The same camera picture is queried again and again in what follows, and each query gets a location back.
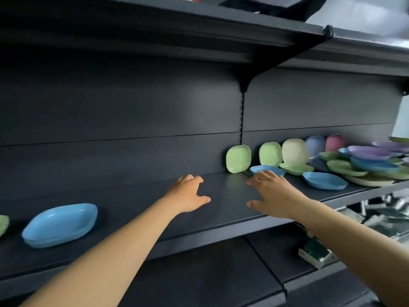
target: right arm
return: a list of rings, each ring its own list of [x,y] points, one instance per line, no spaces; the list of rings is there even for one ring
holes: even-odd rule
[[[257,173],[248,184],[264,200],[249,201],[249,207],[301,223],[387,306],[409,306],[409,251],[400,243],[309,199],[272,171]]]

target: left hand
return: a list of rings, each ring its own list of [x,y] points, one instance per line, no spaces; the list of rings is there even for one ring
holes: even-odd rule
[[[169,200],[178,213],[196,210],[210,202],[210,197],[197,195],[199,184],[202,182],[203,179],[200,176],[193,177],[193,175],[188,174],[185,177],[180,177],[168,189],[163,199]]]

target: left arm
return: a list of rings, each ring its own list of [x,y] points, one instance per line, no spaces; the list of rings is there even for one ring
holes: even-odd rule
[[[197,196],[202,182],[199,176],[180,178],[165,197],[70,264],[21,307],[116,307],[169,222],[210,202]]]

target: hand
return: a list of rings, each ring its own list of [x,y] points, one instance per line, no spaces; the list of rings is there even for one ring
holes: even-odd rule
[[[168,189],[163,199],[169,200],[178,213],[196,210],[210,202],[210,197],[197,195],[199,184],[202,182],[203,179],[200,176],[193,177],[188,174],[185,177],[180,177]]]
[[[263,197],[264,201],[249,201],[247,206],[276,218],[296,219],[297,208],[311,201],[292,186],[284,177],[273,171],[260,171],[247,181]]]

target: lavender plate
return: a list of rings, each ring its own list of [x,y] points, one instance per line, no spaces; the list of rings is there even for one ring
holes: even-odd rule
[[[372,142],[372,145],[376,147],[380,147],[381,149],[385,149],[391,152],[402,152],[407,153],[409,152],[409,144],[401,143],[401,142]]]
[[[365,160],[387,160],[393,156],[392,152],[374,146],[356,146],[348,147],[352,156]]]

